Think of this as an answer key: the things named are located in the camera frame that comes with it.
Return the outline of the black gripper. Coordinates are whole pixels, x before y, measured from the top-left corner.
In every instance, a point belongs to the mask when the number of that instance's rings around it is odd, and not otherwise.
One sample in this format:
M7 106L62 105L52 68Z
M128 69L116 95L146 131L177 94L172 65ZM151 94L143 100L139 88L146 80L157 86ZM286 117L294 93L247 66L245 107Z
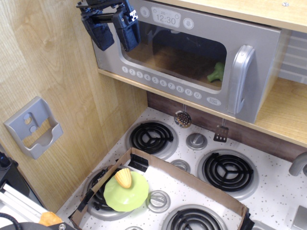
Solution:
M108 7L117 8L115 13L106 13ZM114 44L113 35L107 23L113 23L124 50L130 52L141 41L136 10L126 7L123 0L80 0L76 8L81 11L84 24L91 39L102 51Z

